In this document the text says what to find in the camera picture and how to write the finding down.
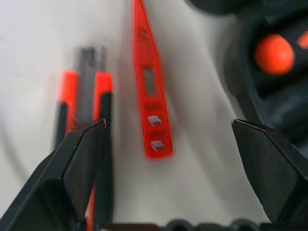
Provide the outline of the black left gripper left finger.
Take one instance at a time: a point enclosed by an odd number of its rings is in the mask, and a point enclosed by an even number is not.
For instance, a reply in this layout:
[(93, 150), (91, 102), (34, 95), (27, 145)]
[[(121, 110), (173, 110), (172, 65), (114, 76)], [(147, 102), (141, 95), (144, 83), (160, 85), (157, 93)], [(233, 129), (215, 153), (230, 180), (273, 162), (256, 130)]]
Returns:
[(2, 231), (77, 231), (94, 185), (103, 120), (80, 126), (34, 170), (0, 219)]

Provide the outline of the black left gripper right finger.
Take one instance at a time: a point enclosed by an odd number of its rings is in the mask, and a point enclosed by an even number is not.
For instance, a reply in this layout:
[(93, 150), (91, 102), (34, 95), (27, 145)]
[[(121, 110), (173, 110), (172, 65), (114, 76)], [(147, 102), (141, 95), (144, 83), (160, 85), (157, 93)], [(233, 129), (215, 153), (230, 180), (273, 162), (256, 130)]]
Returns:
[(241, 119), (232, 130), (267, 231), (308, 229), (308, 160), (277, 130)]

